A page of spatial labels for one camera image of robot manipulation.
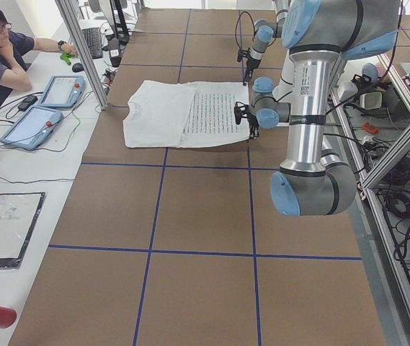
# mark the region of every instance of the computer mouse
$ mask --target computer mouse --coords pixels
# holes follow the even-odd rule
[[[80,72],[80,71],[83,71],[83,70],[84,70],[84,68],[83,68],[83,65],[81,63],[75,63],[72,66],[72,71],[73,72]]]

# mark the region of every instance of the orange object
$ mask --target orange object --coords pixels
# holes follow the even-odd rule
[[[372,135],[377,135],[379,133],[379,127],[371,125],[368,121],[362,125],[362,129]]]

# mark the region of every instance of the keyboard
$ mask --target keyboard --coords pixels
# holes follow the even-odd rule
[[[84,39],[93,59],[102,57],[101,32],[98,27],[82,29]]]

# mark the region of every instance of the white desk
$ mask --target white desk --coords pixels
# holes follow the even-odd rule
[[[93,24],[94,21],[90,21],[84,25],[92,26]],[[54,35],[54,38],[59,40],[67,37],[68,32],[64,26]],[[67,66],[59,56],[58,53],[40,53],[38,55],[27,72],[33,85],[31,92],[42,92],[51,76],[75,74],[72,72],[71,66]],[[104,59],[94,61],[96,69],[101,75],[109,67]],[[84,93],[86,94],[89,91],[91,91],[91,86],[86,83]],[[13,92],[6,102],[29,93]],[[0,112],[0,119],[4,119],[8,109],[9,106]],[[89,95],[80,108],[75,111],[75,115],[79,120],[69,115],[55,128],[54,133],[41,146],[42,148],[61,150],[65,147],[74,128],[81,121],[81,124],[71,136],[67,148],[62,152],[56,153],[43,150],[29,152],[15,148],[0,148],[0,176],[11,181],[25,182],[37,179],[73,179],[76,176],[81,156],[87,147],[99,116],[98,103],[93,94]],[[0,123],[0,137],[6,132],[8,126],[10,124]],[[46,192],[43,209],[38,217],[21,267],[17,270],[0,270],[0,306],[8,306],[16,310],[18,314],[17,321],[24,308],[71,186],[72,182],[36,182],[24,185],[9,184],[0,180],[0,193]],[[0,329],[0,346],[8,344],[17,321],[10,328]]]

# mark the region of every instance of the green object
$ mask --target green object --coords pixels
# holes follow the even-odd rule
[[[75,58],[74,54],[68,54],[68,53],[62,53],[61,54],[61,60],[64,60],[67,65],[71,65],[72,63],[70,62],[70,58]]]

